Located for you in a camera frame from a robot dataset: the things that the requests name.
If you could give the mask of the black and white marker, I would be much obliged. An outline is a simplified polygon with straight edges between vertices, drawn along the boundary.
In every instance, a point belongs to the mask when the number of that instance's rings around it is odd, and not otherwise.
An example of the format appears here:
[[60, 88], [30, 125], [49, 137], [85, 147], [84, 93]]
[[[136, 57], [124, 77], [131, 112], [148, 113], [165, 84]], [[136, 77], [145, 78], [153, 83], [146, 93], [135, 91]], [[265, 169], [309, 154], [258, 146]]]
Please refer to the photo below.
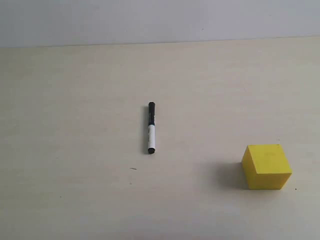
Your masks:
[[148, 103], [147, 151], [149, 154], [154, 154], [156, 151], [155, 107], [156, 107], [156, 104], [153, 101]]

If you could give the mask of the yellow cube block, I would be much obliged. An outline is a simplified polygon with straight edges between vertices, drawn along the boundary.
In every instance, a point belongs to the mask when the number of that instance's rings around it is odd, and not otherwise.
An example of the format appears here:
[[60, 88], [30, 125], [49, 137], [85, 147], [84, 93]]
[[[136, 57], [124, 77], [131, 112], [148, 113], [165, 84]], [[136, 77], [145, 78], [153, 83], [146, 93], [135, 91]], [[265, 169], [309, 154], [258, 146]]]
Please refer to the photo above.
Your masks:
[[241, 165], [250, 190], [280, 190], [292, 175], [280, 144], [248, 145]]

